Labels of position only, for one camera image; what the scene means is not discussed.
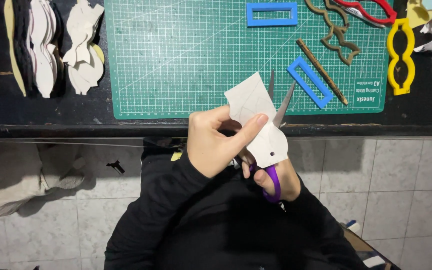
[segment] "wooden pencil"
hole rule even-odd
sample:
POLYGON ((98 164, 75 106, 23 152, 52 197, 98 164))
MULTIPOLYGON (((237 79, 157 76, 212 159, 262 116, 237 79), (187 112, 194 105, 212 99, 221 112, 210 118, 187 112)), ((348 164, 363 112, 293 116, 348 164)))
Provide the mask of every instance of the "wooden pencil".
POLYGON ((323 77, 323 79, 326 81, 326 83, 333 89, 334 94, 337 96, 337 98, 343 102, 344 105, 348 105, 348 100, 344 97, 343 93, 341 93, 341 90, 336 86, 336 83, 334 83, 333 79, 328 75, 328 72, 323 68, 323 66, 319 63, 318 59, 314 56, 314 54, 309 50, 308 46, 304 44, 304 41, 301 38, 298 38, 296 40, 296 43, 299 45, 301 50, 303 50, 304 54, 309 58, 309 61, 313 64, 313 66, 318 70, 319 74, 323 77))

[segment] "black sweatshirt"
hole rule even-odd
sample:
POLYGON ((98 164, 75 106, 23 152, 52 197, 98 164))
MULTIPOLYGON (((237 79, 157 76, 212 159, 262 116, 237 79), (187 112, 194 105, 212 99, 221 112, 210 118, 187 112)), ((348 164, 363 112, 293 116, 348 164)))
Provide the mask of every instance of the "black sweatshirt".
POLYGON ((170 158, 144 159, 141 196, 107 243, 105 270, 367 269, 303 181, 283 210, 241 170, 209 179, 186 153, 170 158))

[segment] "blue plastic frame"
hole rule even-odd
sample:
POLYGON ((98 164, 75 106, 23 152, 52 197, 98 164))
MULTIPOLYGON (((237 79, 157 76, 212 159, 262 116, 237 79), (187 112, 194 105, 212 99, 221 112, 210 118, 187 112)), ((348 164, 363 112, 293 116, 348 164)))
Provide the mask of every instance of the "blue plastic frame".
POLYGON ((303 57, 299 56, 294 60, 294 62, 287 67, 287 71, 291 76, 296 80, 296 82, 303 88, 304 92, 309 95, 309 97, 316 103, 316 105, 322 109, 328 104, 330 100, 333 99, 334 95, 329 91, 326 85, 318 78, 316 73, 309 67, 308 63, 303 59, 303 57), (314 91, 309 87, 307 83, 304 82, 303 78, 296 72, 296 68, 300 67, 304 73, 311 79, 314 85, 318 88, 318 90, 324 96, 323 99, 319 99, 318 96, 314 93, 314 91))
POLYGON ((295 26, 298 24, 298 5, 289 3, 246 3, 248 27, 295 26), (255 20, 253 12, 258 11, 289 11, 289 19, 255 20))

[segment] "person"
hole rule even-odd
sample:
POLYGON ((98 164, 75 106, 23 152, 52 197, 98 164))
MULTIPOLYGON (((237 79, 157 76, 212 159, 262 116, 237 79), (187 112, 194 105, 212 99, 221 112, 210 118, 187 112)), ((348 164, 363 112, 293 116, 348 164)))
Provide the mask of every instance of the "person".
POLYGON ((177 161, 173 151, 144 150, 141 195, 117 223, 104 269, 367 269, 289 159, 275 165, 282 205, 264 198, 262 189, 275 194, 273 181, 263 169, 252 175, 245 146, 268 117, 241 128, 229 112, 190 114, 177 161), (238 155, 242 170, 228 166, 238 155))

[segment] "hand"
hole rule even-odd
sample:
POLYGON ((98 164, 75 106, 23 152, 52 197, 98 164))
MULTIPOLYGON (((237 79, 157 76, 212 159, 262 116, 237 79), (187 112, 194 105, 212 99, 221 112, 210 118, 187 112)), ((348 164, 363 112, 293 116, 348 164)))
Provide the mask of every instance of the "hand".
MULTIPOLYGON (((239 153, 239 156, 243 160, 243 164, 241 165, 241 167, 243 168, 244 178, 249 178, 251 174, 249 170, 249 164, 254 164, 255 159, 246 149, 243 149, 239 153)), ((296 174, 296 171, 293 168, 293 165, 291 164, 291 160, 287 158, 281 162, 276 163, 274 167, 276 169, 276 173, 279 179, 279 185, 281 186, 280 199, 290 202, 296 200, 301 193, 301 182, 298 178, 298 175, 296 174)), ((254 181, 256 182, 256 184, 262 187, 269 195, 275 195, 276 192, 273 180, 264 169, 259 169, 254 174, 254 181)))
POLYGON ((204 176, 214 177, 251 142, 268 121, 266 114, 257 114, 242 128, 234 125, 229 105, 189 115, 187 151, 191 164, 204 176), (226 137, 218 130, 229 127, 237 133, 226 137))

